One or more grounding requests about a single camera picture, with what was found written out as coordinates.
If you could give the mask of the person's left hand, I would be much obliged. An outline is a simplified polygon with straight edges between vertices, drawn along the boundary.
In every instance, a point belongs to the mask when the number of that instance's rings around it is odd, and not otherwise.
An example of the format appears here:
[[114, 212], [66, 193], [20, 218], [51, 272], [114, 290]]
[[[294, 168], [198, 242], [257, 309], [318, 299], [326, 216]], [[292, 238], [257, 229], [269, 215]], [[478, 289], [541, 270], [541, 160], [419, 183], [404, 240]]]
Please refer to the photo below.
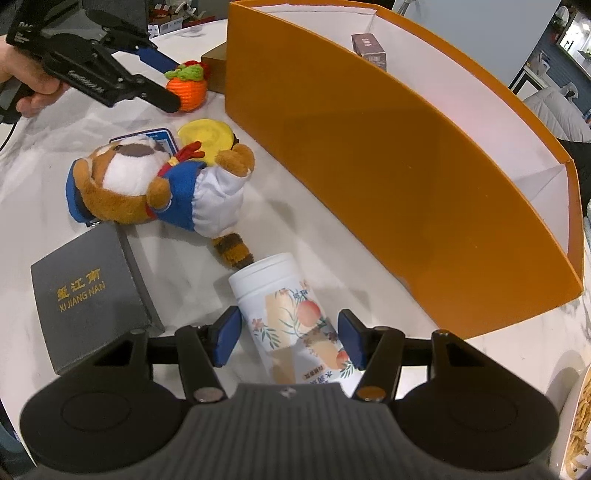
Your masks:
[[8, 44], [5, 35], [1, 36], [0, 65], [2, 83], [14, 77], [33, 91], [16, 104], [16, 110], [26, 118], [36, 116], [54, 104], [70, 88], [47, 74], [36, 59]]

